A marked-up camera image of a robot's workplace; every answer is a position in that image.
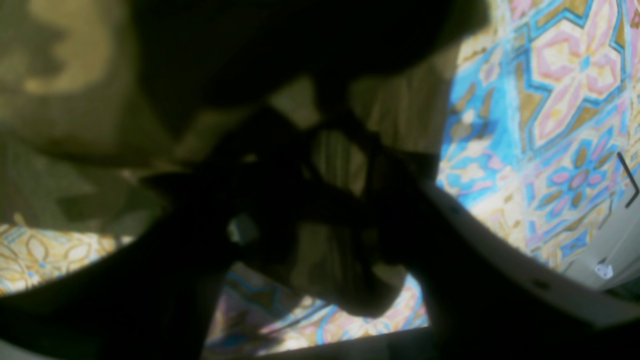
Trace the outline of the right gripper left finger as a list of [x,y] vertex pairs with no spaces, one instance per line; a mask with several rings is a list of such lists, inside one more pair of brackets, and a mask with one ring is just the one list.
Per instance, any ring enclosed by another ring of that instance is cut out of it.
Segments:
[[163,215],[70,275],[2,297],[1,339],[60,360],[197,360],[239,247],[227,224],[250,174],[301,139],[266,107],[192,171],[148,180]]

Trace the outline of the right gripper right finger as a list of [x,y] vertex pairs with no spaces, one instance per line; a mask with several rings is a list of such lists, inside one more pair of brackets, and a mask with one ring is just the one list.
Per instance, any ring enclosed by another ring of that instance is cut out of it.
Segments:
[[315,126],[366,161],[365,191],[332,212],[359,260],[401,265],[430,320],[429,360],[619,360],[639,349],[639,307],[588,289],[506,244],[438,188],[438,157],[382,144],[357,120]]

